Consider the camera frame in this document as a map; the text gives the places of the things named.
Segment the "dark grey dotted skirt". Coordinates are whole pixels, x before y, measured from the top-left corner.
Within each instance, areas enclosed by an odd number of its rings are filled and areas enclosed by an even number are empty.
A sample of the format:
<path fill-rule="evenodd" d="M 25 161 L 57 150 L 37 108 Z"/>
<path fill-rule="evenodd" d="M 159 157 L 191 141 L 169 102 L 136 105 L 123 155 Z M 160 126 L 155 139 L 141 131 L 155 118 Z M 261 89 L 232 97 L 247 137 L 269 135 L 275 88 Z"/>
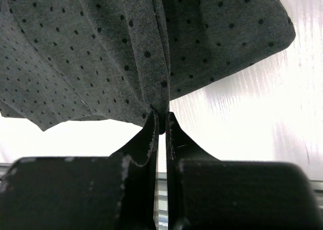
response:
<path fill-rule="evenodd" d="M 1 115 L 143 126 L 294 39 L 280 0 L 1 0 Z"/>

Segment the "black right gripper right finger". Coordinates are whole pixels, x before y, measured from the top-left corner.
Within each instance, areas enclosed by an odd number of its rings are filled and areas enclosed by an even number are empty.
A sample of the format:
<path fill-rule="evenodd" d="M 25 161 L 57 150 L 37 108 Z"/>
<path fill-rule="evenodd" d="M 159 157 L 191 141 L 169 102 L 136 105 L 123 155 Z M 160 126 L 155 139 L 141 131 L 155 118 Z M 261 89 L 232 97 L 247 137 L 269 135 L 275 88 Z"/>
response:
<path fill-rule="evenodd" d="M 320 229 L 320 210 L 300 167 L 221 161 L 166 116 L 169 229 Z"/>

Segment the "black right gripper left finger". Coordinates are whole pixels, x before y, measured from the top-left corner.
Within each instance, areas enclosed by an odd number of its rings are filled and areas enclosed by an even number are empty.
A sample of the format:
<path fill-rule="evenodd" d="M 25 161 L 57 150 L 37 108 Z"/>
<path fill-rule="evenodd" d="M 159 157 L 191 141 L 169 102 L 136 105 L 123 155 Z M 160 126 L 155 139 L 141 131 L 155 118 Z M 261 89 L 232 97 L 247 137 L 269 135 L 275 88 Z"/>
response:
<path fill-rule="evenodd" d="M 24 157 L 1 181 L 1 229 L 157 229 L 159 120 L 108 157 Z"/>

